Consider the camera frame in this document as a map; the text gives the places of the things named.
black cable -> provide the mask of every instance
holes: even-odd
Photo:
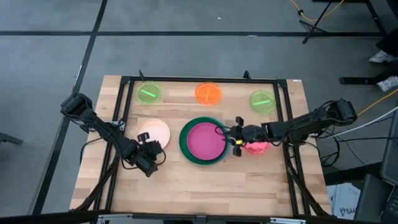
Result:
[[[375,139],[398,139],[398,137],[354,138],[354,139],[341,140],[338,142],[348,142],[348,141],[356,141],[356,140],[375,140]]]
[[[97,139],[94,139],[94,140],[91,140],[91,141],[88,141],[88,142],[84,143],[84,145],[83,145],[83,146],[81,147],[81,149],[80,149],[80,164],[81,164],[81,160],[83,159],[83,151],[85,150],[85,147],[86,147],[88,144],[93,143],[93,142],[95,142],[95,141],[98,141],[98,140],[100,140],[100,139],[102,139],[102,138],[99,137],[99,138],[97,138]]]
[[[363,166],[366,167],[366,164],[354,153],[354,151],[351,149],[351,147],[349,146],[349,144],[348,144],[346,141],[344,141],[344,142],[345,142],[345,144],[347,145],[348,149],[351,151],[351,153],[354,155],[354,157],[355,157],[359,162],[361,162]]]
[[[227,127],[227,126],[222,126],[222,127],[225,128],[225,129],[231,130],[230,127]],[[220,135],[220,136],[224,136],[224,137],[228,136],[227,134],[224,134],[223,130],[222,130],[219,126],[216,126],[215,132],[216,132],[216,134],[218,134],[218,135]]]
[[[163,152],[164,158],[163,158],[163,161],[162,161],[161,163],[156,164],[156,165],[158,165],[158,166],[162,165],[162,164],[166,161],[166,152],[165,152],[163,149],[162,149],[162,152]],[[137,166],[135,166],[135,167],[129,167],[129,168],[127,168],[127,170],[132,170],[132,169],[137,169],[137,168],[138,168]]]
[[[329,103],[336,102],[336,101],[338,101],[338,100],[330,100],[330,101],[327,101],[327,102],[323,103],[323,104],[320,105],[317,109],[315,109],[314,114],[313,114],[312,116],[314,117],[315,115],[317,115],[317,113],[318,113],[325,105],[327,105],[327,104],[329,104]],[[295,125],[295,124],[296,124],[296,123],[292,123],[292,124],[290,124],[290,125],[286,128],[284,134],[282,135],[282,137],[281,137],[281,139],[280,139],[280,142],[278,142],[277,144],[274,144],[274,143],[270,140],[270,138],[269,138],[269,136],[267,135],[267,133],[265,133],[266,139],[267,139],[273,146],[280,146],[280,145],[282,144],[284,138],[285,138],[285,135],[286,135],[287,132],[289,131],[289,129],[290,129],[293,125]]]
[[[86,121],[86,122],[89,121],[89,122],[91,122],[91,123],[96,123],[95,121],[92,121],[92,120],[81,119],[81,118],[79,118],[78,116],[75,116],[75,115],[70,115],[70,114],[68,114],[68,117],[70,117],[70,118],[74,117],[74,118],[76,118],[76,119],[79,120],[79,121],[83,121],[83,120],[84,120],[84,121]],[[104,128],[102,128],[100,125],[98,125],[98,127],[101,128],[104,132],[106,132],[106,134],[108,134],[108,137],[112,140],[113,145],[114,145],[115,148],[118,150],[118,152],[119,152],[119,154],[120,154],[120,157],[121,157],[123,169],[126,169],[126,170],[136,169],[135,167],[133,167],[133,168],[127,168],[127,167],[126,167],[126,165],[124,164],[125,159],[122,158],[122,150],[121,150],[121,148],[120,148],[118,142],[117,142],[117,141],[115,140],[115,138],[113,138],[113,136],[110,135]]]
[[[329,136],[334,135],[333,132],[331,132],[331,133],[326,132],[326,133],[329,134]],[[346,140],[344,140],[344,139],[342,139],[342,138],[340,138],[340,137],[338,137],[338,136],[337,136],[336,138],[333,138],[333,139],[335,140],[336,145],[337,145],[337,148],[338,148],[338,149],[337,149],[337,152],[334,152],[334,153],[329,154],[329,155],[327,155],[327,156],[321,157],[320,159],[326,158],[326,159],[322,162],[322,167],[330,167],[330,166],[334,165],[334,164],[337,162],[337,160],[338,160],[339,157],[340,157],[340,144],[339,144],[339,142],[344,142],[344,143],[346,143],[348,149],[351,151],[351,153],[354,155],[354,157],[355,157],[360,163],[362,163],[363,166],[366,166],[366,164],[355,154],[355,152],[352,150],[352,148],[349,146],[349,144],[346,142]],[[325,165],[325,164],[326,164],[326,161],[327,161],[328,159],[330,159],[330,158],[331,158],[332,156],[334,156],[334,155],[336,155],[336,157],[335,157],[335,159],[333,160],[333,162],[332,162],[331,164]]]
[[[304,141],[304,143],[313,146],[315,149],[318,150],[318,154],[321,155],[321,151],[319,150],[318,146],[316,146],[316,145],[314,145],[314,144],[312,144],[312,143],[310,143],[310,142],[307,142],[307,141]]]
[[[381,119],[380,121],[375,121],[375,122],[373,122],[373,123],[371,123],[371,124],[366,125],[365,127],[368,127],[368,126],[370,126],[370,125],[372,125],[372,124],[376,124],[376,123],[380,123],[380,122],[386,121],[386,120],[391,119],[391,118],[392,118],[392,116],[390,116],[390,117],[388,117],[388,118]],[[329,137],[329,136],[319,137],[319,139],[323,139],[323,138],[327,138],[327,137]]]

green plate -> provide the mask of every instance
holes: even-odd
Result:
[[[145,82],[138,88],[137,100],[145,104],[156,103],[161,94],[160,86],[153,82]]]
[[[269,114],[275,108],[274,97],[266,91],[254,91],[250,95],[250,107],[258,113]]]
[[[204,161],[201,159],[196,158],[190,151],[188,148],[188,144],[187,144],[187,138],[188,138],[188,134],[191,131],[191,129],[196,126],[197,124],[200,123],[205,123],[205,122],[209,122],[212,124],[217,125],[217,127],[219,127],[223,133],[226,132],[223,123],[221,123],[220,121],[218,121],[217,119],[211,118],[211,117],[199,117],[199,118],[195,118],[191,121],[189,121],[181,130],[180,133],[180,149],[182,151],[182,154],[191,162],[198,164],[198,165],[203,165],[203,166],[208,166],[208,165],[213,165],[216,164],[217,162],[221,161],[222,159],[224,159],[224,157],[227,155],[228,153],[228,141],[225,144],[225,148],[224,151],[216,158],[216,159],[212,159],[209,161]]]

small pink plate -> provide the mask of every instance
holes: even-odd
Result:
[[[269,142],[254,142],[254,143],[247,143],[246,146],[244,146],[245,150],[250,152],[251,154],[263,154],[268,149],[270,149],[270,143]]]
[[[148,132],[149,139],[147,141],[158,141],[164,149],[170,140],[170,128],[161,119],[148,119],[142,122],[136,129],[135,138],[142,133]]]
[[[195,125],[187,137],[189,151],[198,159],[216,159],[225,148],[224,136],[215,131],[216,125],[205,122]]]

round plate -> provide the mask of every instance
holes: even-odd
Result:
[[[216,127],[213,123],[200,123],[188,133],[188,149],[196,158],[209,161],[223,153],[226,142],[215,132]]]
[[[188,134],[190,132],[190,130],[195,127],[197,124],[200,123],[212,123],[217,125],[217,127],[219,127],[223,133],[226,132],[223,123],[219,122],[218,120],[211,118],[211,117],[199,117],[199,118],[195,118],[191,121],[189,121],[181,130],[180,133],[180,149],[182,154],[191,162],[198,164],[198,165],[204,165],[204,166],[208,166],[208,165],[212,165],[215,164],[219,161],[221,161],[228,153],[228,146],[229,144],[225,144],[224,147],[224,151],[223,153],[221,153],[221,155],[219,155],[217,158],[209,160],[209,161],[204,161],[202,159],[198,159],[196,158],[190,151],[188,148],[188,144],[187,144],[187,138],[188,138]]]
[[[136,136],[145,132],[149,133],[149,139],[147,141],[158,141],[162,149],[169,143],[170,128],[160,119],[154,118],[142,122],[136,129]]]
[[[266,91],[255,91],[250,95],[250,107],[262,114],[269,114],[275,108],[274,97]]]
[[[204,105],[215,105],[221,98],[221,90],[215,83],[202,83],[195,90],[195,97]]]
[[[145,104],[156,103],[160,99],[161,93],[160,86],[146,82],[138,88],[137,100]]]
[[[260,155],[268,151],[270,149],[269,142],[254,142],[254,143],[247,143],[243,148],[250,152],[251,154]]]

wooden table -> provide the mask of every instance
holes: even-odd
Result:
[[[104,77],[95,111],[105,121],[111,121],[120,79],[121,76],[114,75]],[[195,99],[198,83],[157,83],[162,87],[162,99],[154,105],[143,105],[137,101],[135,92],[141,82],[134,82],[125,136],[135,138],[137,125],[146,119],[165,121],[171,131],[170,142],[165,148],[167,160],[150,178],[140,170],[119,167],[112,212],[292,216],[282,146],[273,146],[262,156],[243,150],[242,157],[236,157],[230,152],[213,166],[198,166],[183,156],[178,145],[182,127],[199,116],[214,117],[227,126],[235,125],[236,116],[244,118],[245,125],[277,121],[276,109],[266,116],[253,112],[248,103],[254,90],[265,90],[273,95],[271,84],[219,83],[223,94],[221,101],[215,106],[203,106]],[[308,113],[301,80],[287,80],[287,83],[293,116]],[[280,95],[287,120],[282,89]],[[98,134],[90,133],[88,141],[95,138]],[[104,141],[86,147],[70,208],[81,204],[97,184],[105,147]],[[300,147],[300,153],[306,185],[317,202],[330,213],[318,151],[311,145],[304,145]],[[103,191],[101,208],[104,208],[107,192],[108,186]],[[296,193],[300,213],[303,213],[297,186]]]

